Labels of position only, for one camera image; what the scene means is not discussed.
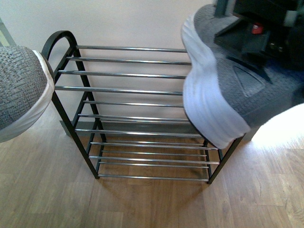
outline knit shoe upper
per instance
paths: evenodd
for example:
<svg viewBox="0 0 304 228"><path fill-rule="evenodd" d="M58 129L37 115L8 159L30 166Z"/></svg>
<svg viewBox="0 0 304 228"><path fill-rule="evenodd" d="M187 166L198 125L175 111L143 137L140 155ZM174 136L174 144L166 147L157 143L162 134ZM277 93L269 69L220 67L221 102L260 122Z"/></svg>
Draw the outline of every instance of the knit shoe upper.
<svg viewBox="0 0 304 228"><path fill-rule="evenodd" d="M43 113L54 91L40 53L26 47L0 47L0 142L28 129Z"/></svg>

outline laminate flooring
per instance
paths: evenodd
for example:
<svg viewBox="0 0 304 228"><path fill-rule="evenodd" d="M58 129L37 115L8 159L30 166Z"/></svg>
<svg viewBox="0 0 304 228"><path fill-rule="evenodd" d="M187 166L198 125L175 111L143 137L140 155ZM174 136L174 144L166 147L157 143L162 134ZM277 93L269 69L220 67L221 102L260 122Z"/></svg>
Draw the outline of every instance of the laminate flooring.
<svg viewBox="0 0 304 228"><path fill-rule="evenodd" d="M0 227L302 228L303 113L300 105L262 126L207 185L95 180L51 104L25 133L0 143Z"/></svg>

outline shoe rack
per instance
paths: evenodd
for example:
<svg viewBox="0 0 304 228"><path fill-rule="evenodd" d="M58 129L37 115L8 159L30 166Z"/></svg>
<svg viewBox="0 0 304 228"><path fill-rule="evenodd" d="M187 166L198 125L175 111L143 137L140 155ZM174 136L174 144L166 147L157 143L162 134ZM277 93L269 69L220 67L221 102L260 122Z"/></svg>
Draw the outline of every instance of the shoe rack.
<svg viewBox="0 0 304 228"><path fill-rule="evenodd" d="M69 31L55 32L46 41L42 55L49 60L53 47L60 39L66 39L69 46L54 71L55 92L52 101L58 110L63 123L75 141L90 171L96 179L101 178L136 178L136 179L161 179L161 180L182 180L182 181L203 181L211 184L218 175L226 161L229 159L242 138L236 139L226 150L220 150L212 146L206 139L196 131L195 127L185 118L159 118L159 117L138 117L130 115L111 115L103 114L102 107L107 105L118 107L124 110L125 107L133 106L134 109L143 107L146 110L180 109L182 106L182 87L180 91L157 91L143 90L142 88L129 89L107 87L106 80L102 87L92 87L90 78L98 80L111 78L116 80L120 77L141 78L145 80L184 80L186 75L168 74L126 74L121 66L125 65L171 65L179 67L190 67L188 61L177 60L134 60L121 57L103 57L104 51L137 52L139 55L145 53L184 53L182 49L163 49L163 48L139 48L139 47L100 47L100 46L80 46L77 44L74 35ZM97 57L85 57L86 50L98 52ZM66 70L69 62L76 64L75 70ZM86 71L85 66L91 63L113 63L117 64L120 72L96 72ZM58 80L66 75L73 75L81 79L82 86L58 85ZM73 118L69 118L67 110L64 108L60 94L68 94L70 91L77 91L82 95ZM101 100L96 99L96 94L107 94ZM138 96L140 102L133 101L111 101L111 95ZM147 96L161 96L164 102L155 104L151 100L145 100ZM166 103L168 96L180 98L180 104ZM80 120L90 120L91 128L82 128ZM130 169L138 169L138 172L130 172Z"/></svg>

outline sneaker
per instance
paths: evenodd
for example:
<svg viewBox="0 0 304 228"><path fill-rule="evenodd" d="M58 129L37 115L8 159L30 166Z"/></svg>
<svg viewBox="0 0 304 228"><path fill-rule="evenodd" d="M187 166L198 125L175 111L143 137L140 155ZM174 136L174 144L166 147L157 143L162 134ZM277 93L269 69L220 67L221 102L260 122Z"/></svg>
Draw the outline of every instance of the sneaker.
<svg viewBox="0 0 304 228"><path fill-rule="evenodd" d="M192 61L183 87L185 113L204 138L219 149L273 116L304 102L304 72L268 61L252 67L214 44L214 36L237 20L215 18L207 5L182 27Z"/></svg>
<svg viewBox="0 0 304 228"><path fill-rule="evenodd" d="M51 69L36 51L0 47L0 143L26 131L42 115L54 91Z"/></svg>

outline white wall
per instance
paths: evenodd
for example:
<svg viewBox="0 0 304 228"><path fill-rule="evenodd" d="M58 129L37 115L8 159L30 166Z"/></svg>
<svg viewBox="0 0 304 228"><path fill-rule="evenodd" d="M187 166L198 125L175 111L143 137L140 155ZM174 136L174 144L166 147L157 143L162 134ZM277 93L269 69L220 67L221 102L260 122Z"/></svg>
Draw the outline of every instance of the white wall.
<svg viewBox="0 0 304 228"><path fill-rule="evenodd" d="M47 38L55 31L70 30L74 33L80 45L104 46L135 46L156 48L183 48L180 29L185 19L201 6L212 3L213 0L1 0L0 16L8 28L16 44L27 46L41 51ZM54 50L53 59L63 51L67 42L61 41ZM153 54L142 54L143 58L160 59ZM165 56L166 59L187 59L187 56ZM111 65L104 66L107 71L112 71ZM140 72L157 73L159 67L137 66ZM96 70L97 65L88 66L88 70ZM119 70L132 72L128 66ZM186 74L190 69L161 68L162 73ZM181 91L180 80L162 79L117 79L117 78L90 78L92 86L127 87L152 90ZM60 83L80 85L75 76L66 76ZM63 97L64 105L69 116L72 115L75 104L78 103L80 94L68 94ZM125 95L110 94L98 99L121 100ZM161 102L162 98L148 97L151 102ZM172 102L180 103L180 98ZM122 112L122 107L102 106L103 114L117 114ZM146 108L123 107L126 115L145 116L174 116L183 117L182 110L163 110L155 108L147 111Z"/></svg>

